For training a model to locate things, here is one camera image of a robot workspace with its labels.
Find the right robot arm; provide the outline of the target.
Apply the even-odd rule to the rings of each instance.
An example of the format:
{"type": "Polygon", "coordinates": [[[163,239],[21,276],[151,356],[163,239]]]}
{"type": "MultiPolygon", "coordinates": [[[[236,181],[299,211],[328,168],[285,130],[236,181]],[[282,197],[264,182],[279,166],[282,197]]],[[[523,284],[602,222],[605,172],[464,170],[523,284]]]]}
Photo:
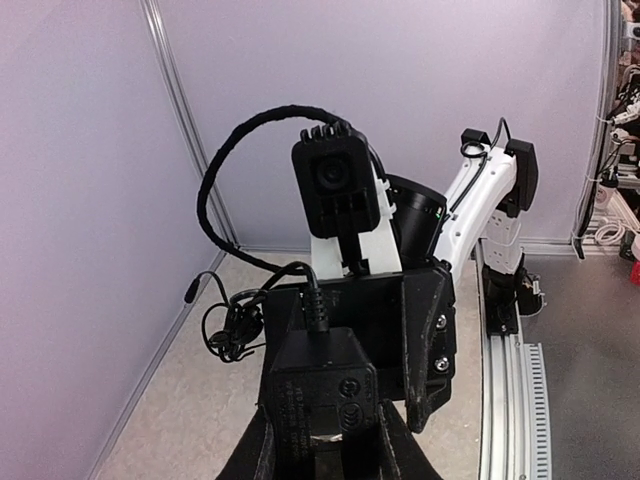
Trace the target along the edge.
{"type": "Polygon", "coordinates": [[[211,160],[196,201],[205,235],[228,254],[270,273],[251,293],[225,298],[223,328],[205,333],[209,351],[226,363],[249,356],[254,340],[274,330],[268,347],[280,351],[291,328],[270,318],[265,303],[285,276],[304,278],[300,312],[308,329],[348,328],[378,372],[377,396],[405,403],[407,424],[421,432],[449,400],[455,355],[450,326],[464,259],[486,240],[500,216],[516,220],[532,203],[538,183],[534,146],[468,129],[464,163],[445,194],[388,174],[366,137],[348,121],[318,107],[285,105],[238,125],[211,160]],[[257,128],[304,118],[291,152],[310,230],[311,259],[279,266],[223,240],[206,203],[232,150],[257,128]]]}

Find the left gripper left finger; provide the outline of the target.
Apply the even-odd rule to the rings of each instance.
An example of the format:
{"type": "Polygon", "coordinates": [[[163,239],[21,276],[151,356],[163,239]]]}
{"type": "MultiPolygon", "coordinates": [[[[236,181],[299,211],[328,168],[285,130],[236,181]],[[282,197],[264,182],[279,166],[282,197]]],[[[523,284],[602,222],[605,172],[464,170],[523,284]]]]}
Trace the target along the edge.
{"type": "Polygon", "coordinates": [[[258,404],[218,480],[277,479],[275,433],[264,405],[258,404]]]}

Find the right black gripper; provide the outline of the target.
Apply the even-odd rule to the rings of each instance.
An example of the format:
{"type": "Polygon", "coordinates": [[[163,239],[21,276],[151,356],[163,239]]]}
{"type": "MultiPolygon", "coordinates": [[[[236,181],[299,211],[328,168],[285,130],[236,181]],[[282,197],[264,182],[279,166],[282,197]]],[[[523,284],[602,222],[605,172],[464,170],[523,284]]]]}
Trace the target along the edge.
{"type": "MultiPolygon", "coordinates": [[[[455,375],[455,293],[451,265],[427,261],[402,273],[321,283],[330,325],[349,327],[378,372],[380,396],[405,398],[406,423],[421,433],[451,399],[455,375]]],[[[278,288],[263,304],[269,370],[300,312],[298,288],[278,288]]]]}

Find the black power adapter with cable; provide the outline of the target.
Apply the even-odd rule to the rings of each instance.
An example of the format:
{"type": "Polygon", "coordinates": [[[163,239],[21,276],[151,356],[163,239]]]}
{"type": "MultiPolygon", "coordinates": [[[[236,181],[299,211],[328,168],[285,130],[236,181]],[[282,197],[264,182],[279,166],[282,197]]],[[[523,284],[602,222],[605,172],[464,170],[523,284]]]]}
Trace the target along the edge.
{"type": "Polygon", "coordinates": [[[224,363],[252,355],[264,330],[263,304],[275,284],[299,273],[304,326],[290,329],[269,370],[261,399],[273,425],[277,479],[374,479],[377,477],[377,374],[353,331],[330,325],[316,274],[295,261],[261,287],[228,296],[221,330],[202,335],[224,363]]]}

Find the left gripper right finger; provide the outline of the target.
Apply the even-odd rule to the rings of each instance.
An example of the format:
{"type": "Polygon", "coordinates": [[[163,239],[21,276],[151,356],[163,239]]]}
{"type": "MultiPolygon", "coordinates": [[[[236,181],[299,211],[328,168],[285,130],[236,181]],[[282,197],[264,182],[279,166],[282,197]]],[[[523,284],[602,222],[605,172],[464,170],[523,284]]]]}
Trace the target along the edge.
{"type": "Polygon", "coordinates": [[[442,480],[391,400],[377,406],[378,479],[442,480]]]}

